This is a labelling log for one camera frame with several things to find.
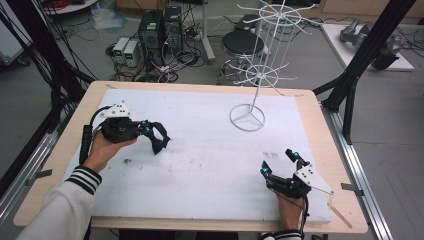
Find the hand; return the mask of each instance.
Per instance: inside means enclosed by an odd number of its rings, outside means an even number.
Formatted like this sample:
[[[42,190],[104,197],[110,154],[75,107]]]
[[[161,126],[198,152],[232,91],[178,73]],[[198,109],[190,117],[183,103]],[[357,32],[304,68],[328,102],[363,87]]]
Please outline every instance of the hand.
[[[289,198],[281,193],[277,193],[277,198],[282,230],[298,230],[303,199]]]
[[[122,143],[111,143],[103,137],[101,131],[98,131],[96,136],[94,136],[90,154],[88,155],[87,160],[85,160],[83,166],[99,173],[106,167],[107,162],[116,155],[119,149],[131,145],[136,141],[137,139]]]

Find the table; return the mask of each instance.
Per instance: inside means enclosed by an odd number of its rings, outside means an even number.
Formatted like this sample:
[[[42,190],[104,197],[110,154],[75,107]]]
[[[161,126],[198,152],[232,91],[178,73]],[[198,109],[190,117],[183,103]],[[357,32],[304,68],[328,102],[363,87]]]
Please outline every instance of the table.
[[[86,95],[64,130],[55,149],[43,169],[53,169],[49,177],[38,179],[18,210],[14,223],[27,225],[37,214],[42,200],[55,184],[61,182],[69,159],[73,156],[81,139],[81,129],[89,122],[97,110],[104,93],[108,89],[140,89],[180,92],[210,92],[254,94],[255,88],[226,86],[124,83],[98,81],[90,85]],[[368,227],[354,192],[341,189],[340,183],[349,183],[336,145],[327,127],[315,95],[309,90],[280,89],[286,96],[296,100],[302,123],[308,137],[310,149],[317,168],[325,176],[336,194],[326,196],[333,221],[325,224],[307,223],[306,232],[323,233],[364,233]],[[261,89],[262,94],[278,95],[273,89]],[[140,228],[140,229],[179,229],[179,230],[219,230],[268,232],[278,230],[278,221],[243,220],[175,220],[94,217],[93,227],[99,228]]]
[[[46,9],[45,12],[48,15],[57,15],[57,14],[70,13],[70,12],[75,12],[75,11],[79,11],[81,9],[90,7],[91,5],[95,4],[96,2],[97,2],[97,0],[86,0],[84,2],[84,4],[69,4],[64,9],[59,9],[59,10],[56,10],[56,11]]]

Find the power supply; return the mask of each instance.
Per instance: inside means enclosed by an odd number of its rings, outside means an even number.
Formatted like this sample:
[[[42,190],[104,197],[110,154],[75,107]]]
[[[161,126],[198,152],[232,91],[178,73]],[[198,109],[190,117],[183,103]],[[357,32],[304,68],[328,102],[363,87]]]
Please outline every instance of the power supply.
[[[127,37],[121,37],[115,47],[113,47],[113,54],[115,55],[115,61],[117,63],[125,63],[124,50],[129,40],[130,39]]]
[[[130,40],[124,51],[125,62],[128,67],[137,67],[141,54],[137,40]]]
[[[147,49],[162,49],[165,42],[162,10],[146,10],[138,27],[138,34],[141,44],[146,45]]]
[[[168,6],[165,8],[165,30],[168,37],[168,47],[180,52],[183,50],[183,29],[181,22],[181,7]]]

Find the black metal pole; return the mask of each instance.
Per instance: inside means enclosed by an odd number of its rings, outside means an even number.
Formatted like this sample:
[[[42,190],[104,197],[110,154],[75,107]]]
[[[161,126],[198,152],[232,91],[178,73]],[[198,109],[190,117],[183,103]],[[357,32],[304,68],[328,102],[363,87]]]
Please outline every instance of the black metal pole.
[[[333,81],[314,89],[316,95],[334,88],[330,96],[322,102],[324,108],[338,112],[340,104],[347,97],[343,119],[343,135],[352,144],[350,132],[352,126],[353,105],[356,85],[378,51],[394,32],[396,27],[411,9],[416,0],[391,0],[377,19],[364,43],[359,47],[345,71]]]

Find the electronic equipment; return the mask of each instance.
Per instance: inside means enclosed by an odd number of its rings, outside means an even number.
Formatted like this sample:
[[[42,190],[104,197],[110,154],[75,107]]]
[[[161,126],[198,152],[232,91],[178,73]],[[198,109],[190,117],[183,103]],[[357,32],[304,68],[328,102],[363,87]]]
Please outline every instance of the electronic equipment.
[[[162,49],[165,42],[162,10],[146,10],[138,27],[138,34],[141,44],[146,45],[147,49]]]
[[[128,67],[137,67],[141,58],[137,40],[130,40],[124,50],[125,63]]]
[[[168,48],[175,53],[183,50],[183,29],[181,22],[181,7],[168,6],[165,8],[165,30],[167,35]]]
[[[116,63],[125,63],[124,50],[129,40],[127,37],[121,37],[115,47],[113,47],[113,55],[115,56]]]
[[[374,24],[365,24],[359,33],[356,34],[356,26],[358,25],[359,21],[359,18],[354,19],[349,26],[340,31],[341,42],[350,42],[355,48],[359,48],[362,45]],[[400,36],[392,34],[389,39],[387,39],[386,43],[380,48],[377,56],[375,56],[375,58],[371,61],[371,66],[377,70],[384,70],[388,68],[394,61],[399,59],[396,54],[400,51],[400,49]]]

